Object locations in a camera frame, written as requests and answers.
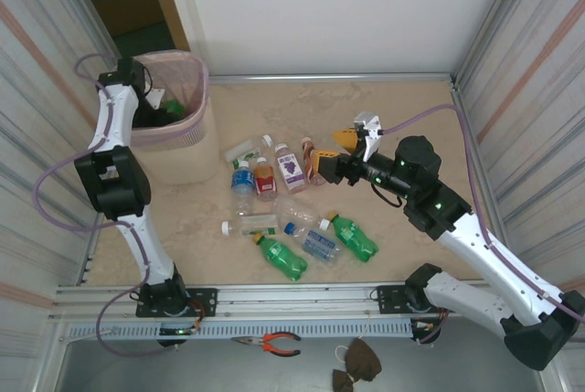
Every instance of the metal base plate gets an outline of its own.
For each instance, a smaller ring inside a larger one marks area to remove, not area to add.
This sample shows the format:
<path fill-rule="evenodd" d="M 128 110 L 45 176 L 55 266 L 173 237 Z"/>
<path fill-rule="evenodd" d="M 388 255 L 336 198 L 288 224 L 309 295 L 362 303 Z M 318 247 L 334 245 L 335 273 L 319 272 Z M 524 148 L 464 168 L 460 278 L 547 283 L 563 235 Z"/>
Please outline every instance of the metal base plate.
<path fill-rule="evenodd" d="M 216 307 L 218 305 L 218 289 L 186 289 L 187 295 L 190 299 L 197 299 L 205 307 L 205 316 L 214 317 L 216 315 Z M 201 311 L 188 305 L 182 313 L 176 315 L 169 315 L 160 310 L 153 310 L 146 305 L 136 306 L 136 317 L 199 317 Z"/>
<path fill-rule="evenodd" d="M 438 310 L 433 306 L 425 310 L 414 308 L 406 296 L 406 286 L 404 285 L 380 285 L 376 287 L 375 293 L 377 298 L 372 299 L 378 302 L 380 314 L 438 313 Z"/>

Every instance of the plastic bottle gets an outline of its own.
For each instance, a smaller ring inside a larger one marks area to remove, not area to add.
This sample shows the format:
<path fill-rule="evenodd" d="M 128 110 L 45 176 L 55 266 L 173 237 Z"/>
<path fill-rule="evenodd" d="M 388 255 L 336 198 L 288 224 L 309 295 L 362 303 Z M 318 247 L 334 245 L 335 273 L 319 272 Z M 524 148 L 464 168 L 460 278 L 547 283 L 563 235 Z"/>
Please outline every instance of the plastic bottle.
<path fill-rule="evenodd" d="M 335 234 L 348 246 L 359 260 L 368 262 L 378 252 L 378 246 L 374 241 L 366 237 L 359 226 L 348 218 L 342 218 L 336 212 L 331 212 L 324 220 L 322 226 L 327 227 L 326 221 L 333 223 Z"/>
<path fill-rule="evenodd" d="M 334 241 L 323 235 L 323 232 L 310 227 L 299 228 L 294 223 L 289 223 L 284 228 L 284 233 L 293 237 L 305 252 L 315 258 L 324 262 L 336 261 L 339 248 Z"/>
<path fill-rule="evenodd" d="M 289 150 L 289 146 L 286 143 L 279 143 L 274 148 L 274 152 L 276 153 L 276 164 L 281 170 L 289 193 L 296 194 L 306 189 L 307 183 L 304 180 L 303 170 L 294 153 Z"/>
<path fill-rule="evenodd" d="M 263 235 L 276 235 L 281 232 L 276 214 L 242 216 L 221 223 L 221 233 L 226 237 L 232 235 L 251 237 L 259 232 Z"/>
<path fill-rule="evenodd" d="M 228 164 L 234 161 L 250 161 L 262 155 L 267 148 L 272 147 L 272 138 L 268 134 L 263 136 L 252 136 L 249 140 L 227 150 L 223 157 Z"/>
<path fill-rule="evenodd" d="M 262 234 L 256 234 L 253 241 L 260 246 L 264 258 L 291 280 L 298 281 L 307 270 L 307 261 L 297 257 L 280 241 Z"/>
<path fill-rule="evenodd" d="M 276 197 L 272 212 L 278 216 L 281 227 L 285 227 L 290 222 L 295 225 L 313 226 L 321 221 L 319 211 L 315 207 L 282 194 Z"/>
<path fill-rule="evenodd" d="M 259 157 L 254 168 L 254 181 L 256 193 L 262 202 L 270 202 L 276 198 L 276 182 L 274 170 L 265 157 Z"/>
<path fill-rule="evenodd" d="M 315 169 L 315 161 L 313 159 L 314 144 L 311 138 L 302 138 L 301 144 L 303 145 L 303 160 L 304 160 L 304 175 L 307 180 L 313 185 L 322 185 L 327 181 L 317 173 Z"/>
<path fill-rule="evenodd" d="M 247 216 L 251 212 L 254 198 L 254 175 L 248 168 L 248 161 L 240 161 L 238 169 L 231 177 L 232 207 L 237 216 Z"/>

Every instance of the white wall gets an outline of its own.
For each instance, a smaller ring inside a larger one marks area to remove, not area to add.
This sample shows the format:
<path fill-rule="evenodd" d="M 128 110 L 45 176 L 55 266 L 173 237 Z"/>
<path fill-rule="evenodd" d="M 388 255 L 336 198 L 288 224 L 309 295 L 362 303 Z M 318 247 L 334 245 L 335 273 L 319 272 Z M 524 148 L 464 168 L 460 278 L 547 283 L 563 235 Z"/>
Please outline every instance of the white wall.
<path fill-rule="evenodd" d="M 453 71 L 493 0 L 176 0 L 214 75 Z"/>

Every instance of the trash can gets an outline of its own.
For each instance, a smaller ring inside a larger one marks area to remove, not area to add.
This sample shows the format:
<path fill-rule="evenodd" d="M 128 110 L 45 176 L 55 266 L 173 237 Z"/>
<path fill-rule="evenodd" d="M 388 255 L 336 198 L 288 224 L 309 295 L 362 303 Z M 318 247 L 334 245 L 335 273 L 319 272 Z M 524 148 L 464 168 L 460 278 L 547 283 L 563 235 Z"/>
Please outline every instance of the trash can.
<path fill-rule="evenodd" d="M 165 127 L 133 129 L 133 153 L 147 173 L 164 184 L 208 180 L 218 170 L 219 144 L 205 64 L 178 50 L 136 59 L 150 72 L 153 87 L 165 90 L 163 101 L 179 101 L 186 117 Z"/>

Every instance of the corrugated metal wall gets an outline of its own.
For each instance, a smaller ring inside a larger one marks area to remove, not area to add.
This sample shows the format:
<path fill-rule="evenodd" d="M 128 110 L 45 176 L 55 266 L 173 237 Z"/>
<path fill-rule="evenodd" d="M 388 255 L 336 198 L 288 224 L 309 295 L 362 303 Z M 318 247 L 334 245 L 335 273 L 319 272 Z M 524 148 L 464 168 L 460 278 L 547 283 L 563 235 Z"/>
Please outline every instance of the corrugated metal wall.
<path fill-rule="evenodd" d="M 584 13 L 585 0 L 505 0 L 458 76 L 509 248 L 546 279 L 581 291 Z M 565 352 L 571 361 L 584 355 Z M 569 376 L 585 390 L 582 363 L 570 363 Z"/>
<path fill-rule="evenodd" d="M 72 66 L 110 51 L 91 36 L 82 0 L 0 0 L 0 390 L 21 390 L 58 284 L 76 282 L 86 235 L 54 228 L 34 209 L 32 185 L 50 165 L 87 147 L 98 102 Z M 105 70 L 102 61 L 91 73 Z M 73 224 L 93 223 L 72 167 L 42 188 L 42 202 Z"/>

